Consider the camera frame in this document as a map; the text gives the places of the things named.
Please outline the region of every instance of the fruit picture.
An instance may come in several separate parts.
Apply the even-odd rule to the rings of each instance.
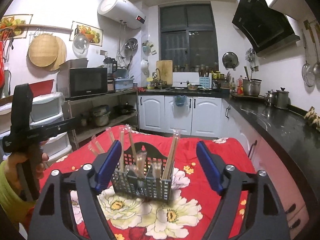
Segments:
[[[32,16],[32,14],[5,15],[0,21],[0,29],[12,29],[14,33],[14,39],[26,38],[28,28],[19,25],[30,24]],[[9,34],[10,32],[8,30],[1,31],[0,39],[7,39]]]
[[[73,32],[70,35],[70,41],[73,41],[77,34],[82,33],[88,38],[90,44],[102,46],[103,30],[75,21],[72,22],[71,28]]]

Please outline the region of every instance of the range hood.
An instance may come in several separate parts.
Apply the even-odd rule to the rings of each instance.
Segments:
[[[258,57],[300,40],[286,15],[270,9],[265,0],[238,0],[232,23],[252,44]]]

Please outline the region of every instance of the round wooden board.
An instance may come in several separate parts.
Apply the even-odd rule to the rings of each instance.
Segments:
[[[54,71],[59,69],[60,65],[62,63],[64,63],[67,59],[67,47],[66,44],[63,42],[62,39],[60,39],[59,37],[56,37],[58,45],[59,45],[59,52],[58,52],[58,57],[55,60],[55,62],[53,62],[52,64],[50,64],[49,66],[46,67],[47,70],[49,71]]]
[[[31,42],[28,50],[30,61],[38,67],[52,64],[58,57],[59,45],[55,36],[41,34]]]

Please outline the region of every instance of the bolt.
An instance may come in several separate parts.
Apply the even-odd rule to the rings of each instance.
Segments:
[[[267,173],[264,170],[258,171],[258,174],[262,177],[265,177],[267,175]]]
[[[92,165],[91,165],[91,164],[85,164],[85,165],[83,165],[83,169],[84,169],[85,171],[89,171],[89,170],[91,170],[91,168],[92,168]]]
[[[234,171],[235,170],[235,167],[233,166],[233,165],[227,165],[226,166],[226,169],[228,170],[228,171]]]
[[[58,170],[51,171],[52,176],[57,176],[59,173],[60,173],[60,171],[58,171]]]

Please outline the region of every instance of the person's hand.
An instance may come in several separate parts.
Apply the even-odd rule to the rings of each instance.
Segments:
[[[18,172],[17,172],[17,164],[25,162],[28,158],[30,158],[32,152],[22,153],[22,152],[15,152],[8,156],[6,164],[4,166],[4,175],[12,187],[13,190],[22,190],[22,185],[19,181]],[[49,160],[49,157],[46,153],[42,154],[42,163],[36,166],[36,178],[42,179],[43,178],[43,171],[44,171],[44,163]]]

